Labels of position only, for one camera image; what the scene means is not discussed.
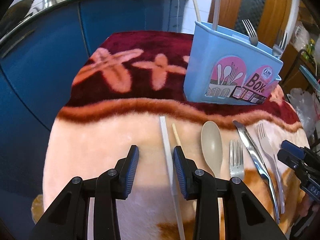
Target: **blanket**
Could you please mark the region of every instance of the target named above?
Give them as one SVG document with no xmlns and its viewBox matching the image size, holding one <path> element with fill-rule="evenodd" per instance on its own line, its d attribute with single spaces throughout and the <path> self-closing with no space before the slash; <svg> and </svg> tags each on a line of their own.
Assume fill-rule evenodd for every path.
<svg viewBox="0 0 320 240">
<path fill-rule="evenodd" d="M 229 145 L 240 139 L 232 123 L 244 124 L 258 142 L 256 125 L 264 123 L 274 152 L 283 140 L 308 146 L 306 135 L 291 105 L 278 86 L 261 105 L 232 106 L 188 102 L 183 93 L 193 36 L 182 33 L 136 31 L 111 35 L 81 68 L 72 83 L 71 97 L 53 124 L 43 177 L 44 210 L 75 176 L 98 177 L 126 157 L 132 144 L 140 159 L 132 192 L 117 201 L 120 235 L 129 239 L 179 239 L 159 116 L 165 115 L 171 148 L 171 129 L 177 127 L 186 158 L 212 173 L 200 143 L 202 125 L 214 121 L 220 128 L 223 161 L 221 179 L 230 179 Z M 277 194 L 269 159 L 264 158 Z M 292 170 L 278 162 L 286 212 L 279 227 L 292 224 L 303 194 Z M 267 186 L 244 149 L 244 183 L 273 216 Z M 192 239 L 195 210 L 192 201 L 179 195 L 186 239 Z M 220 239 L 224 239 L 221 210 Z"/>
</svg>

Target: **blue cupboard door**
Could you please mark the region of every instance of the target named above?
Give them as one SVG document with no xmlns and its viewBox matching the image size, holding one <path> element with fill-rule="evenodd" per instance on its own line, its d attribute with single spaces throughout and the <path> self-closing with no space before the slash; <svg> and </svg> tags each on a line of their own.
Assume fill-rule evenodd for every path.
<svg viewBox="0 0 320 240">
<path fill-rule="evenodd" d="M 147 31 L 168 31 L 171 0 L 144 0 Z"/>
<path fill-rule="evenodd" d="M 179 0 L 179 16 L 183 16 L 184 6 L 186 4 L 186 0 Z M 170 8 L 170 17 L 177 17 L 178 13 L 178 0 L 171 0 L 171 8 Z"/>
<path fill-rule="evenodd" d="M 49 130 L 70 99 L 73 78 L 88 59 L 77 6 L 69 4 L 40 16 L 0 50 L 10 84 Z"/>
<path fill-rule="evenodd" d="M 178 19 L 177 17 L 171 17 L 169 19 L 169 32 L 181 32 L 182 29 L 182 20 L 183 16 L 179 16 Z"/>
<path fill-rule="evenodd" d="M 42 193 L 50 132 L 23 105 L 0 69 L 0 217 L 17 240 L 34 223 L 33 199 Z"/>
<path fill-rule="evenodd" d="M 90 55 L 112 33 L 145 29 L 144 0 L 85 0 L 80 14 Z"/>
</svg>

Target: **butter knife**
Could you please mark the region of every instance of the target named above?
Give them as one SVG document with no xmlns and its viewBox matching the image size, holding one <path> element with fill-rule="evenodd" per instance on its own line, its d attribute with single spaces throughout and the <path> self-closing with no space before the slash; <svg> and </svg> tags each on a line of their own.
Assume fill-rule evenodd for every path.
<svg viewBox="0 0 320 240">
<path fill-rule="evenodd" d="M 276 199 L 275 188 L 273 187 L 271 177 L 268 173 L 268 170 L 267 170 L 266 165 L 263 161 L 263 158 L 259 152 L 259 149 L 258 149 L 256 143 L 254 142 L 254 140 L 252 139 L 251 135 L 247 131 L 246 127 L 243 124 L 239 123 L 238 121 L 233 121 L 233 124 L 237 127 L 238 132 L 239 132 L 239 136 L 240 136 L 244 146 L 247 148 L 247 150 L 248 150 L 248 152 L 254 162 L 254 165 L 256 166 L 257 171 L 260 174 L 260 177 L 262 178 L 264 183 L 266 183 L 270 189 L 271 198 L 273 201 L 273 209 L 274 209 L 275 217 L 276 217 L 276 223 L 280 224 L 280 215 L 279 215 L 279 208 L 278 208 L 278 203 L 277 203 L 277 199 Z"/>
</svg>

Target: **metal fork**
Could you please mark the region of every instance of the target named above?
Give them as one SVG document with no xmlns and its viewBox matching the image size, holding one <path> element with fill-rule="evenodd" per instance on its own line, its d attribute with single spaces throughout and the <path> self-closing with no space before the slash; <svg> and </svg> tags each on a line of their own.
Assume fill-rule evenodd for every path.
<svg viewBox="0 0 320 240">
<path fill-rule="evenodd" d="M 277 37 L 276 37 L 276 43 L 273 45 L 272 48 L 272 55 L 274 57 L 279 57 L 283 54 L 285 49 L 285 44 L 287 43 L 287 32 L 282 32 L 282 30 L 278 30 Z"/>
<path fill-rule="evenodd" d="M 230 177 L 244 179 L 243 148 L 241 141 L 230 141 Z"/>
<path fill-rule="evenodd" d="M 260 123 L 257 125 L 257 132 L 258 132 L 258 138 L 260 141 L 261 148 L 266 156 L 266 158 L 269 160 L 270 164 L 274 163 L 274 169 L 276 173 L 276 180 L 278 184 L 278 189 L 279 189 L 279 199 L 280 199 L 280 210 L 281 214 L 284 214 L 285 212 L 285 203 L 284 203 L 284 192 L 283 192 L 283 187 L 282 187 L 282 181 L 281 181 L 281 175 L 278 169 L 277 161 L 276 161 L 276 156 L 274 154 L 274 151 L 270 145 L 269 139 L 266 135 L 266 132 L 263 127 L 263 123 Z"/>
<path fill-rule="evenodd" d="M 249 19 L 242 20 L 242 23 L 243 23 L 243 25 L 244 25 L 247 33 L 248 33 L 251 45 L 257 47 L 258 41 L 259 41 L 258 40 L 258 35 L 257 35 L 255 29 L 253 28 L 250 20 Z"/>
</svg>

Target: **metal kettle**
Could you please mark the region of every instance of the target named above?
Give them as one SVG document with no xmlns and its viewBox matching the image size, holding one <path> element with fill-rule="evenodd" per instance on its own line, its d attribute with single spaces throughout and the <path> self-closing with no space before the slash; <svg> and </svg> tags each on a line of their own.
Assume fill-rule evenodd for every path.
<svg viewBox="0 0 320 240">
<path fill-rule="evenodd" d="M 43 9 L 46 9 L 52 5 L 55 5 L 57 4 L 57 0 L 42 0 L 42 9 L 39 9 L 38 7 L 34 7 L 34 9 L 37 11 L 37 12 L 40 12 L 41 10 Z"/>
</svg>

